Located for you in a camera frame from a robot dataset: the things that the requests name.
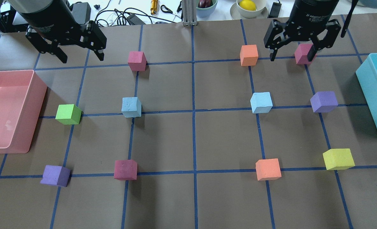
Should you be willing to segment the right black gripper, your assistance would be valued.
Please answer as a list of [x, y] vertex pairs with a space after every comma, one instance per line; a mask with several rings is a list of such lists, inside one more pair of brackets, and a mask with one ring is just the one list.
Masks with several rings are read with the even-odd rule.
[[331, 48], [341, 25], [337, 19], [317, 19], [306, 16], [292, 16], [286, 22], [272, 19], [264, 36], [264, 46], [270, 49], [270, 61], [274, 61], [278, 49], [290, 42], [312, 42], [307, 60], [313, 61], [318, 51]]

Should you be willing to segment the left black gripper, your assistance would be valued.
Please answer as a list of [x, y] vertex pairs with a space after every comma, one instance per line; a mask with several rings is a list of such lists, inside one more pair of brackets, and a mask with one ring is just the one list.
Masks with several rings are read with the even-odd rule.
[[71, 13], [27, 13], [25, 20], [29, 23], [25, 36], [40, 53], [50, 53], [66, 64], [68, 56], [58, 45], [78, 45], [104, 60], [107, 38], [94, 21], [79, 24]]

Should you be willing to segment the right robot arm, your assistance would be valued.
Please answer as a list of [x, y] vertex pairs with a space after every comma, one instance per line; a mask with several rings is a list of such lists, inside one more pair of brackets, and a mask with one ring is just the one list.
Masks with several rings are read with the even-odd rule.
[[337, 0], [296, 0], [286, 22], [273, 19], [264, 36], [265, 48], [271, 52], [270, 61], [275, 60], [279, 48], [290, 42], [311, 41], [309, 61], [318, 51], [331, 48], [341, 31], [338, 20], [330, 20], [337, 4]]

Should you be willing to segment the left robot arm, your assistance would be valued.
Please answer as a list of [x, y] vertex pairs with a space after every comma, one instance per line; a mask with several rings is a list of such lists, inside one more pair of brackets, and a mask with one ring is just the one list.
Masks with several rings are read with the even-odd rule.
[[25, 36], [40, 53], [49, 53], [66, 63], [68, 57], [61, 46], [78, 45], [104, 60], [106, 36], [92, 20], [77, 22], [68, 1], [10, 0], [9, 3], [29, 24]]

